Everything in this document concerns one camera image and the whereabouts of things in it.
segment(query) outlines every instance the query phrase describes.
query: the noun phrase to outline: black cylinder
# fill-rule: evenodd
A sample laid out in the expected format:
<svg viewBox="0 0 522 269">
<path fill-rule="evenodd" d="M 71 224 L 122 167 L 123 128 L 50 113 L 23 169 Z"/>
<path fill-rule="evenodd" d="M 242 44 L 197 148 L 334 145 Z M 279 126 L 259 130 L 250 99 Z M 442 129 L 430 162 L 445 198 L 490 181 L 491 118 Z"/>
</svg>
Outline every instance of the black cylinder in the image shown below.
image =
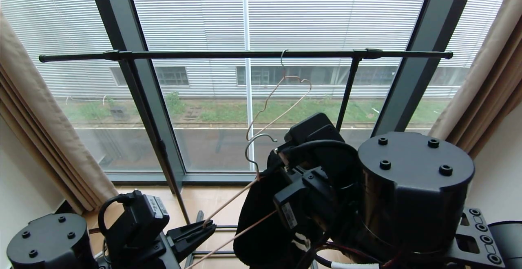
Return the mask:
<svg viewBox="0 0 522 269">
<path fill-rule="evenodd" d="M 522 269 L 522 221 L 489 224 L 491 235 L 507 269 Z"/>
<path fill-rule="evenodd" d="M 97 269 L 85 219 L 49 214 L 31 221 L 7 246 L 13 269 Z"/>
<path fill-rule="evenodd" d="M 468 154 L 419 133 L 390 132 L 365 141 L 358 157 L 364 183 L 360 211 L 375 237 L 410 252 L 449 247 L 475 172 Z"/>
</svg>

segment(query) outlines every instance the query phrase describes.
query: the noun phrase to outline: black cloth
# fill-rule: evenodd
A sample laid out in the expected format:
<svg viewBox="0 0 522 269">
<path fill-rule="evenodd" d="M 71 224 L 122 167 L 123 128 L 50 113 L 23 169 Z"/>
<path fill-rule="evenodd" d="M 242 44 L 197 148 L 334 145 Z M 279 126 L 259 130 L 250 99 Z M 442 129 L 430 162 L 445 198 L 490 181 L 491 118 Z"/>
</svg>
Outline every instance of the black cloth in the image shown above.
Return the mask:
<svg viewBox="0 0 522 269">
<path fill-rule="evenodd" d="M 269 169 L 263 171 L 262 179 L 254 183 L 248 191 L 236 234 L 276 209 L 272 199 L 288 185 L 283 174 L 279 172 L 280 167 L 274 168 L 278 163 L 280 159 L 271 153 L 267 164 Z M 311 221 L 300 228 L 299 232 L 306 237 L 314 236 L 312 242 L 321 234 L 319 228 Z M 275 213 L 235 239 L 234 253 L 239 260 L 250 266 L 250 269 L 293 268 L 304 254 L 304 251 L 292 243 L 293 239 L 294 235 L 286 230 L 278 213 Z"/>
</svg>

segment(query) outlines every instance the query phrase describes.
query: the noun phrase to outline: pavement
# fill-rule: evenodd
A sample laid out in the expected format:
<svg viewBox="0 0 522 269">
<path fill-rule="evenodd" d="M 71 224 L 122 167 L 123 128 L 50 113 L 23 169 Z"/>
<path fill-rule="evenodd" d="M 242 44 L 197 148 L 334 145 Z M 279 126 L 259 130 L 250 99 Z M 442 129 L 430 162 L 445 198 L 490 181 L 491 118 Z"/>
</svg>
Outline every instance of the pavement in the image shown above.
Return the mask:
<svg viewBox="0 0 522 269">
<path fill-rule="evenodd" d="M 429 129 L 415 129 L 427 134 Z M 160 171 L 144 128 L 76 128 L 82 142 L 105 171 Z M 255 158 L 261 170 L 274 148 L 283 144 L 286 129 L 267 129 L 278 142 L 260 137 L 254 142 Z M 345 141 L 358 148 L 372 133 L 371 128 L 342 129 Z M 176 140 L 188 172 L 248 171 L 244 156 L 246 128 L 175 128 Z"/>
</svg>

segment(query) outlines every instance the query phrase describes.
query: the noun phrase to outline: curtain fold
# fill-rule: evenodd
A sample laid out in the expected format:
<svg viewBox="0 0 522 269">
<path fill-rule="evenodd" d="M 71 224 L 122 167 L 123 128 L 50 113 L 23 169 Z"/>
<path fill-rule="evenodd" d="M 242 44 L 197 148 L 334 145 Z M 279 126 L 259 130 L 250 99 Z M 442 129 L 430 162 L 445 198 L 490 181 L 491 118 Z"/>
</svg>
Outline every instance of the curtain fold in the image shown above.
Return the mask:
<svg viewBox="0 0 522 269">
<path fill-rule="evenodd" d="M 522 100 L 522 0 L 504 0 L 466 81 L 429 135 L 472 158 Z"/>
<path fill-rule="evenodd" d="M 117 194 L 0 11 L 0 115 L 77 213 Z"/>
</svg>

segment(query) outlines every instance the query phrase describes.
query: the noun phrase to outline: hanger hook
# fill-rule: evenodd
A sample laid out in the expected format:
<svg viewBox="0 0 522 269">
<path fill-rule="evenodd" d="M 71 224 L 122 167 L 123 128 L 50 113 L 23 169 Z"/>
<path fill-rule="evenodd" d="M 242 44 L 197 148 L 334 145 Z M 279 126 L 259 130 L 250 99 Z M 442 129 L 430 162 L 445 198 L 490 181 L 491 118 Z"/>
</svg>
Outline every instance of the hanger hook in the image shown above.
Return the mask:
<svg viewBox="0 0 522 269">
<path fill-rule="evenodd" d="M 284 50 L 282 53 L 281 53 L 281 58 L 279 59 L 279 61 L 281 61 L 281 66 L 283 67 L 283 69 L 285 68 L 285 64 L 283 64 L 283 55 L 288 51 L 288 49 Z"/>
<path fill-rule="evenodd" d="M 267 133 L 260 133 L 258 135 L 254 135 L 249 141 L 248 141 L 248 144 L 246 145 L 246 148 L 245 148 L 245 158 L 247 161 L 249 161 L 250 163 L 254 163 L 254 165 L 256 165 L 256 175 L 257 175 L 257 178 L 259 178 L 259 166 L 257 165 L 256 161 L 252 161 L 250 160 L 250 158 L 248 157 L 248 148 L 250 147 L 250 145 L 252 144 L 252 142 L 254 142 L 254 140 L 256 140 L 258 137 L 262 137 L 262 136 L 268 136 L 272 142 L 277 142 L 276 139 L 274 139 L 272 136 L 270 136 L 269 134 Z"/>
</svg>

